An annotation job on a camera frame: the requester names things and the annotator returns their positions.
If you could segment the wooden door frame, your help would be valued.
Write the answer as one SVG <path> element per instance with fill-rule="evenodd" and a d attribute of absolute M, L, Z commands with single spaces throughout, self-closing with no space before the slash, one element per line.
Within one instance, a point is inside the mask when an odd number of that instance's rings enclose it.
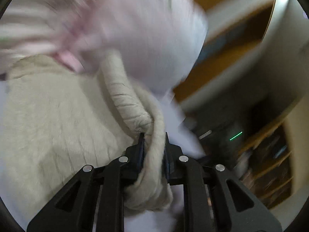
<path fill-rule="evenodd" d="M 210 47 L 220 37 L 227 37 L 227 43 L 194 66 L 184 82 L 174 90 L 175 99 L 181 103 L 219 76 L 263 40 L 272 17 L 275 0 L 270 0 L 254 9 L 249 15 L 232 24 L 220 35 L 208 41 Z"/>

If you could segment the cream cable knit sweater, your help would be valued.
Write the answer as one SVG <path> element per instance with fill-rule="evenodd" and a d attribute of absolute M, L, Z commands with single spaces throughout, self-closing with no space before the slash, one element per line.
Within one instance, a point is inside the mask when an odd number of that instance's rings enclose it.
<path fill-rule="evenodd" d="M 95 75 L 75 74 L 45 55 L 24 58 L 8 73 L 1 133 L 6 186 L 26 217 L 39 211 L 86 164 L 104 166 L 144 133 L 141 172 L 126 188 L 127 208 L 168 207 L 172 192 L 161 174 L 163 114 L 152 95 L 127 78 L 109 51 Z"/>

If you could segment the wooden shelf unit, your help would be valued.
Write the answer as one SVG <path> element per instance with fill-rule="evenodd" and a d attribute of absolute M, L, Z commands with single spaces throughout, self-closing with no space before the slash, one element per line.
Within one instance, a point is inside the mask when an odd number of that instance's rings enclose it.
<path fill-rule="evenodd" d="M 243 184 L 268 208 L 287 200 L 293 193 L 292 149 L 285 117 L 278 117 L 252 135 L 238 152 L 248 163 Z"/>

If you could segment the pink patterned pillow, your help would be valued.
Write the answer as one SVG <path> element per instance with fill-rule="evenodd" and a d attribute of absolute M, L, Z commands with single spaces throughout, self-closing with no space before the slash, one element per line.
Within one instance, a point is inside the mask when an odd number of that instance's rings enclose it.
<path fill-rule="evenodd" d="M 1 18 L 1 72 L 36 54 L 93 72 L 116 49 L 127 74 L 162 95 L 188 76 L 207 30 L 193 0 L 12 0 Z"/>

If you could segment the black device with green light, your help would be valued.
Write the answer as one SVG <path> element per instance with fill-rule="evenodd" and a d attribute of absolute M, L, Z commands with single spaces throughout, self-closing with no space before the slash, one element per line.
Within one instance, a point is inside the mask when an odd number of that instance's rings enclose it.
<path fill-rule="evenodd" d="M 197 118 L 193 133 L 213 164 L 223 164 L 230 170 L 236 166 L 237 152 L 244 134 L 240 118 Z"/>

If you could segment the white bed sheet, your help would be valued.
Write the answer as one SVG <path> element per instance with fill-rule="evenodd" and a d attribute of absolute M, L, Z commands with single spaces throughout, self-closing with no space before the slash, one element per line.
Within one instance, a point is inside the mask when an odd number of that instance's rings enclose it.
<path fill-rule="evenodd" d="M 198 139 L 182 125 L 184 113 L 176 103 L 174 93 L 170 90 L 164 96 L 157 95 L 156 98 L 163 110 L 163 116 L 167 118 L 167 131 L 172 143 L 179 145 L 184 154 L 192 158 L 201 159 L 204 157 L 205 152 Z M 15 224 L 18 230 L 25 231 L 30 220 L 24 218 L 15 205 L 15 198 L 8 189 L 8 164 L 3 159 L 4 153 L 1 152 L 1 198 L 4 201 L 3 206 L 8 211 L 7 218 Z M 180 218 L 180 208 L 183 207 L 183 202 L 176 200 L 174 206 L 174 208 L 166 211 L 147 211 L 125 218 L 125 229 L 126 231 L 173 231 Z"/>

